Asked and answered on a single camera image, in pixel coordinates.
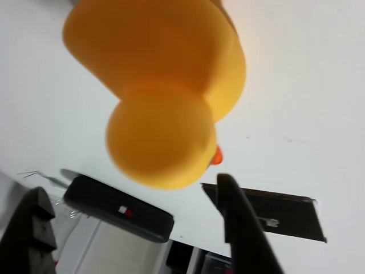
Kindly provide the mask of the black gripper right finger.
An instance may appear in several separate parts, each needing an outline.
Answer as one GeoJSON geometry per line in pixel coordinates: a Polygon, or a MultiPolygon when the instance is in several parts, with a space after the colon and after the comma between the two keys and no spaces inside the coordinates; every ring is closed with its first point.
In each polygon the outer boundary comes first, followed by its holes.
{"type": "Polygon", "coordinates": [[[229,174],[217,175],[216,207],[224,219],[233,273],[283,273],[247,196],[229,174]]]}

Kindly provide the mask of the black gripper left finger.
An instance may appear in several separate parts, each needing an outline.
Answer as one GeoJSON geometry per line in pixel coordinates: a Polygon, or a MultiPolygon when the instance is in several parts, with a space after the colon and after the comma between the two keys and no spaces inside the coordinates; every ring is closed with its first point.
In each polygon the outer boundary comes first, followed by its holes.
{"type": "Polygon", "coordinates": [[[47,192],[29,190],[14,211],[1,239],[1,273],[55,273],[55,213],[47,192]]]}

